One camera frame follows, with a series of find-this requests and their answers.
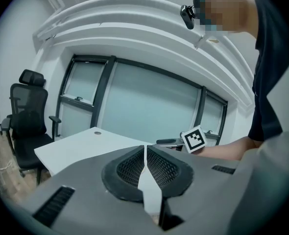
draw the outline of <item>vent grille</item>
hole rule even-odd
[[[33,217],[45,226],[50,227],[74,192],[73,188],[62,186]]]
[[[224,167],[224,166],[220,166],[220,165],[215,165],[212,167],[212,169],[220,171],[220,172],[228,173],[228,174],[234,174],[234,172],[236,170],[233,168],[228,168],[228,167]]]
[[[137,187],[140,174],[144,166],[144,149],[141,149],[136,154],[129,157],[128,159],[125,159],[117,166],[117,174],[126,183]]]
[[[177,165],[153,152],[150,148],[147,149],[147,163],[155,182],[161,189],[172,182],[179,174]]]

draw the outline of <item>wooden floor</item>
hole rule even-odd
[[[12,165],[0,171],[0,194],[19,203],[36,189],[36,171],[26,171],[24,178],[20,175],[15,156],[4,133],[0,135],[0,168],[6,167],[10,160]],[[41,182],[49,177],[48,171],[42,171]]]

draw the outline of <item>window frame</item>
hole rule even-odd
[[[105,64],[104,69],[103,69],[101,76],[100,76],[100,79],[99,79],[99,83],[98,83],[97,88],[96,88],[96,94],[95,94],[95,97],[93,99],[92,105],[75,100],[75,99],[68,98],[66,96],[63,96],[65,89],[66,89],[66,85],[67,85],[68,80],[70,78],[70,75],[72,73],[72,69],[73,69],[74,64],[76,62],[92,62],[92,63]],[[196,87],[197,89],[200,89],[200,92],[199,92],[200,93],[200,99],[199,99],[197,115],[196,115],[194,125],[193,125],[194,127],[201,124],[206,96],[210,96],[214,100],[219,101],[223,105],[222,119],[221,119],[221,123],[220,123],[219,132],[217,135],[211,134],[211,133],[205,133],[205,136],[207,138],[215,139],[217,141],[216,145],[219,144],[221,136],[222,136],[222,132],[224,129],[224,125],[225,125],[225,120],[226,120],[227,105],[228,105],[228,102],[226,100],[222,99],[220,96],[218,96],[215,93],[213,93],[212,91],[208,90],[205,86],[201,86],[197,83],[194,83],[191,80],[184,78],[180,75],[177,75],[175,73],[172,73],[170,71],[167,71],[167,70],[164,70],[164,69],[152,66],[152,65],[148,65],[148,64],[144,64],[144,63],[140,63],[140,62],[124,59],[124,58],[118,58],[116,56],[74,55],[72,57],[69,65],[68,65],[67,69],[66,69],[66,72],[65,72],[63,80],[62,80],[62,84],[61,84],[58,99],[57,99],[56,113],[55,113],[56,116],[59,117],[60,109],[61,109],[61,103],[63,102],[65,104],[70,104],[74,107],[78,107],[80,109],[92,112],[90,128],[96,127],[97,122],[98,122],[98,118],[99,118],[99,114],[100,114],[100,110],[101,110],[101,106],[102,106],[102,102],[104,99],[104,94],[105,94],[105,91],[106,91],[108,81],[109,81],[109,78],[111,76],[113,67],[114,67],[116,62],[136,66],[136,67],[139,67],[142,69],[146,69],[146,70],[150,70],[150,71],[162,74],[162,75],[166,75],[168,77],[174,78],[176,80],[187,83],[193,87]],[[58,128],[56,128],[55,130],[56,130],[55,135],[59,137],[60,135],[58,135]]]

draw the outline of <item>glass pane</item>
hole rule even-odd
[[[217,140],[207,138],[207,142],[208,144],[206,146],[215,146],[217,143]]]
[[[90,129],[92,112],[88,112],[70,104],[61,103],[61,136],[66,138]]]
[[[201,128],[204,132],[211,131],[212,134],[218,134],[223,105],[210,96],[206,96],[204,111],[201,120]]]
[[[92,102],[103,66],[99,63],[76,62],[64,93]]]
[[[114,72],[100,128],[151,143],[190,129],[199,89],[131,65]]]

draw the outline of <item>chair headrest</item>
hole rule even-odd
[[[24,70],[19,78],[19,82],[22,84],[43,87],[46,80],[41,73],[32,70]]]

